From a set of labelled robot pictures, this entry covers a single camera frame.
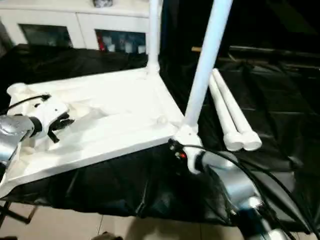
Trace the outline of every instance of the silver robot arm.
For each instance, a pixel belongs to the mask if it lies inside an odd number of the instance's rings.
[[[230,206],[233,221],[246,240],[288,240],[281,229],[272,229],[265,219],[266,203],[252,179],[238,166],[237,158],[229,152],[215,154],[201,149],[202,143],[187,125],[169,141],[175,156],[187,162],[194,174],[218,176]]]
[[[49,136],[56,143],[59,139],[53,130],[73,123],[68,118],[68,107],[52,96],[35,104],[27,115],[0,115],[0,177],[12,162],[20,142],[30,138],[36,145]]]

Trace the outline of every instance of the tile floor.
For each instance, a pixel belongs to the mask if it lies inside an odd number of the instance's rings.
[[[32,206],[13,203],[11,210],[28,216]],[[242,240],[235,227],[213,226],[155,218],[135,218],[80,213],[39,207],[31,223],[25,225],[6,217],[0,237],[17,236],[19,240],[90,240],[104,231],[125,240]],[[313,236],[299,234],[301,240]]]

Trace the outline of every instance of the white pvc pipe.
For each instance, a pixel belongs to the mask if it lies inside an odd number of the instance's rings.
[[[261,139],[258,134],[252,130],[220,72],[215,68],[212,74],[230,112],[236,129],[242,134],[243,148],[247,151],[257,150],[262,145]]]
[[[243,148],[242,135],[237,131],[228,108],[219,91],[216,80],[210,75],[209,89],[214,101],[215,110],[219,117],[223,131],[223,141],[229,151],[238,151]]]
[[[159,42],[159,0],[149,0],[149,34],[148,34],[148,63],[149,73],[157,73],[160,69],[158,62]]]
[[[185,112],[184,124],[192,128],[197,127],[209,85],[209,78],[216,62],[232,2],[233,0],[214,0],[213,2],[202,51]]]

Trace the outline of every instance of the black cloth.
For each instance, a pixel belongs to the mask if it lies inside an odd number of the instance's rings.
[[[160,74],[182,112],[197,65],[197,58],[191,59],[182,64],[160,57]],[[19,45],[0,59],[1,107],[8,105],[6,89],[13,83],[67,79],[146,63],[144,55]],[[242,150],[235,155],[273,173],[320,226],[320,72],[243,63],[218,62],[217,66],[263,142],[257,151]],[[208,95],[198,123],[205,147],[226,150]],[[286,193],[264,173],[252,172],[281,222],[291,231],[308,232]],[[24,184],[4,198],[80,212],[229,226],[232,222],[223,199],[218,181],[189,173],[167,144]]]

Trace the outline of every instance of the wire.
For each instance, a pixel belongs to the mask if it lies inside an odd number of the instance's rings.
[[[256,168],[257,170],[263,172],[264,174],[268,175],[272,180],[274,180],[285,191],[285,193],[291,198],[291,200],[294,202],[294,204],[297,206],[297,208],[299,209],[299,211],[301,212],[301,214],[305,218],[305,221],[308,223],[310,229],[313,231],[316,238],[318,240],[320,240],[320,235],[319,235],[319,232],[317,230],[317,227],[316,227],[314,221],[309,216],[309,214],[307,214],[307,212],[301,207],[301,205],[298,203],[298,201],[293,196],[293,194],[288,190],[288,188],[279,179],[277,179],[273,174],[271,174],[270,172],[268,172],[264,168],[254,164],[254,163],[251,163],[249,161],[243,160],[243,159],[241,161],[243,161],[245,164],[248,164],[248,165]]]
[[[9,107],[3,109],[2,111],[0,111],[0,116],[6,114],[10,109],[13,109],[16,106],[21,105],[21,104],[23,104],[25,102],[28,102],[28,101],[31,101],[31,100],[34,100],[34,99],[42,99],[43,101],[46,101],[50,97],[51,97],[50,94],[43,94],[43,95],[38,95],[38,96],[32,96],[32,97],[26,98],[24,100],[18,101],[16,103],[12,104],[11,106],[9,106]]]
[[[261,193],[261,198],[262,201],[265,203],[265,205],[267,206],[267,209],[269,210],[269,213],[271,214],[271,217],[273,218],[274,221],[276,221],[281,228],[283,229],[283,231],[287,234],[287,236],[291,239],[291,240],[296,240],[296,238],[284,227],[284,225],[279,221],[279,219],[277,218],[275,211],[272,209],[272,207],[269,205],[269,202],[267,201],[267,199],[265,198],[264,195],[262,195],[262,190],[260,188],[260,186],[257,184],[257,178],[256,176],[254,176],[245,166],[243,166],[241,163],[231,159],[230,157],[228,157],[227,155],[224,155],[223,153],[208,149],[206,147],[202,147],[202,146],[197,146],[197,145],[182,145],[183,147],[187,148],[197,148],[197,149],[202,149],[204,151],[207,152],[211,152],[213,154],[216,154],[222,158],[227,159],[229,162],[233,163],[234,165],[236,165],[239,169],[241,169],[247,176],[248,178],[254,183],[255,187],[257,188],[258,192]]]

